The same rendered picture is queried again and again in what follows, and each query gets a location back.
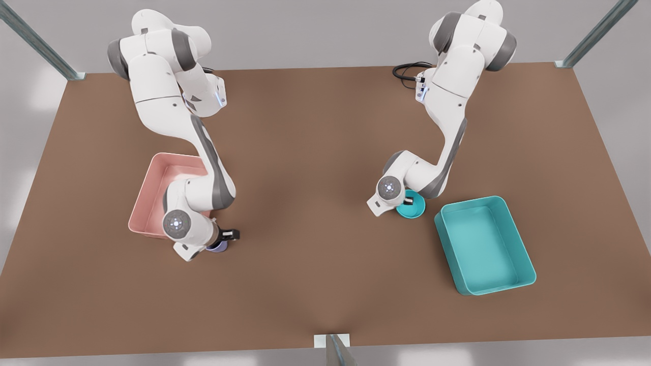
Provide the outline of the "teal bowl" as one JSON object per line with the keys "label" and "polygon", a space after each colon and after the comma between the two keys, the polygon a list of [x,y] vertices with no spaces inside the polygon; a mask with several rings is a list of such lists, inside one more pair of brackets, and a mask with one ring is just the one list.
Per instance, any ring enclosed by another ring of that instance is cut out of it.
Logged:
{"label": "teal bowl", "polygon": [[425,199],[414,190],[405,190],[405,197],[413,197],[413,205],[404,205],[403,203],[396,208],[400,216],[407,219],[415,219],[423,215],[426,208]]}

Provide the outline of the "pink plastic box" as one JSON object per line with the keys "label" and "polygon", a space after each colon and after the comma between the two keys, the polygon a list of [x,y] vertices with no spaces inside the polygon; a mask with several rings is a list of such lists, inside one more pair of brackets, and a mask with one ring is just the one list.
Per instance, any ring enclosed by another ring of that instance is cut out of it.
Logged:
{"label": "pink plastic box", "polygon": [[207,175],[200,157],[160,152],[153,156],[128,221],[130,231],[149,238],[168,239],[161,227],[163,195],[175,180]]}

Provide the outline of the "teal plastic box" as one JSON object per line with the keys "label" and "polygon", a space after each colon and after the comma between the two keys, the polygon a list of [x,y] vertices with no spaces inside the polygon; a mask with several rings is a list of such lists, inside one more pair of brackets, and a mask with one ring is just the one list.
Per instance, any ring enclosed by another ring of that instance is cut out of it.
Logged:
{"label": "teal plastic box", "polygon": [[517,289],[537,280],[502,197],[446,204],[433,220],[454,285],[463,296]]}

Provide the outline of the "silver frame post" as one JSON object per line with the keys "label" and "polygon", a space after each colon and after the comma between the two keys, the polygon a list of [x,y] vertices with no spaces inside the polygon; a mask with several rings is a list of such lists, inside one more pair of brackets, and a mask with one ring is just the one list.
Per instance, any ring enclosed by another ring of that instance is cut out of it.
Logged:
{"label": "silver frame post", "polygon": [[638,2],[639,0],[618,0],[565,58],[554,61],[555,67],[557,69],[572,69],[575,67]]}
{"label": "silver frame post", "polygon": [[358,366],[358,362],[349,350],[348,333],[314,335],[313,343],[314,348],[325,349],[325,366]]}
{"label": "silver frame post", "polygon": [[47,42],[45,42],[6,2],[0,0],[0,19],[23,39],[35,52],[68,81],[82,81],[86,73],[77,72]]}

